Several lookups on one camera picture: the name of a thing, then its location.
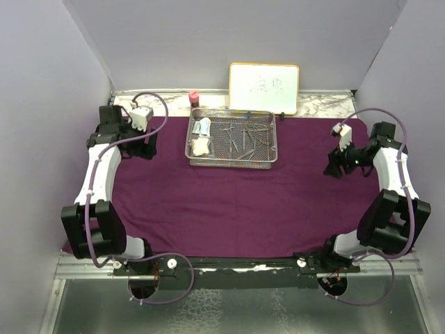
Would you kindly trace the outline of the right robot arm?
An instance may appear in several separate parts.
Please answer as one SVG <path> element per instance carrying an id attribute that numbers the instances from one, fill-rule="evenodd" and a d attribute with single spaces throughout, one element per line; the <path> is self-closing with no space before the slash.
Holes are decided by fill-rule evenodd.
<path id="1" fill-rule="evenodd" d="M 395 140 L 396 126 L 390 122 L 374 124 L 368 143 L 356 148 L 352 128 L 338 123 L 332 135 L 339 144 L 328 155 L 324 175 L 342 178 L 360 168 L 368 177 L 376 172 L 379 194 L 359 221 L 357 229 L 335 234 L 323 245 L 319 255 L 321 267 L 328 272 L 348 268 L 355 258 L 370 251 L 386 256 L 408 253 L 431 213 L 410 181 L 407 170 L 407 147 Z"/>

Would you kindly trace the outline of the metal mesh tray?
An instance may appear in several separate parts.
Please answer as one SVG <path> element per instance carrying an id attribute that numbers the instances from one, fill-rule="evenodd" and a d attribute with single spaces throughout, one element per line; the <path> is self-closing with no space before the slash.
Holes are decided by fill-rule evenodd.
<path id="1" fill-rule="evenodd" d="M 185 155 L 192 166 L 269 169 L 278 158 L 275 114 L 194 108 Z"/>

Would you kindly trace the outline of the purple cloth wrap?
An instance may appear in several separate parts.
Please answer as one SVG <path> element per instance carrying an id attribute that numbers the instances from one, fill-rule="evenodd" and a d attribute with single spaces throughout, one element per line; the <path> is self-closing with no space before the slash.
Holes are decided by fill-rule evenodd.
<path id="1" fill-rule="evenodd" d="M 192 166 L 188 119 L 173 117 L 157 134 L 153 159 L 125 159 L 111 204 L 122 224 L 106 234 L 146 240 L 156 253 L 189 257 L 288 257 L 321 248 L 357 229 L 380 192 L 377 171 L 340 179 L 324 174 L 337 144 L 335 120 L 277 123 L 277 161 L 268 170 Z"/>

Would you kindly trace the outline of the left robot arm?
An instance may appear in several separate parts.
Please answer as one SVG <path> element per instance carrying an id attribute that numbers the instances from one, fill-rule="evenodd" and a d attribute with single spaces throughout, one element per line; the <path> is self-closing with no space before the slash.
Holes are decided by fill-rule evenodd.
<path id="1" fill-rule="evenodd" d="M 73 205 L 61 211 L 61 221 L 71 251 L 77 259 L 104 257 L 129 260 L 138 274 L 149 273 L 154 264 L 146 239 L 127 234 L 112 204 L 115 175 L 123 159 L 156 155 L 157 134 L 148 129 L 152 108 L 135 106 L 126 112 L 122 106 L 99 108 L 99 124 L 86 141 L 88 168 Z"/>

